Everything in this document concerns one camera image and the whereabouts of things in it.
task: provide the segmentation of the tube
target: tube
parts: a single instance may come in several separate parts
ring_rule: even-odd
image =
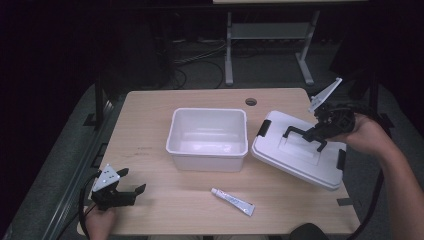
[[[234,205],[236,208],[238,208],[239,210],[241,210],[242,212],[244,212],[245,214],[247,214],[248,216],[252,216],[253,214],[253,210],[255,209],[255,205],[245,202],[241,199],[238,199],[234,196],[231,196],[230,194],[216,189],[216,188],[212,188],[211,192],[219,197],[222,198],[224,200],[226,200],[227,202],[231,203],[232,205]]]

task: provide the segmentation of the box lid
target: box lid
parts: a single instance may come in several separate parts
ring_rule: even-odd
[[[313,125],[282,112],[270,112],[256,136],[251,152],[257,159],[309,183],[336,190],[343,177],[346,144],[328,142],[318,152],[318,142],[308,142],[296,132],[283,136],[289,126],[308,130]]]

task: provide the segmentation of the person's hand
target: person's hand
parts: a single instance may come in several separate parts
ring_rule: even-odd
[[[105,240],[108,238],[110,232],[117,218],[115,208],[108,208],[106,211],[101,211],[95,206],[90,206],[86,210],[85,226],[87,227],[88,234],[91,240]]]
[[[377,122],[362,114],[355,114],[355,117],[356,124],[352,132],[340,134],[329,140],[344,142],[359,152],[376,157],[381,157],[391,149],[397,149]]]

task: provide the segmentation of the dark background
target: dark background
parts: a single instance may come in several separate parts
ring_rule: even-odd
[[[323,11],[314,41],[345,36],[331,70],[356,81],[353,93],[358,97],[377,78],[424,136],[424,9],[418,2],[372,1],[355,13]],[[129,89],[160,88],[172,73],[166,57],[172,57],[172,49],[152,34],[193,40],[225,36],[225,13],[200,14],[210,18],[186,12],[117,13],[107,8],[110,3],[0,3],[0,236],[76,103],[96,79],[104,81],[110,98]],[[168,27],[159,28],[160,22]]]

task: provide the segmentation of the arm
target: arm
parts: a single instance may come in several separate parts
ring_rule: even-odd
[[[117,218],[116,209],[108,208],[106,211],[101,211],[95,205],[89,207],[86,214],[85,225],[90,239],[106,240]]]
[[[393,239],[422,239],[424,236],[424,192],[408,160],[375,121],[356,116],[351,133],[332,139],[375,156],[385,176]]]

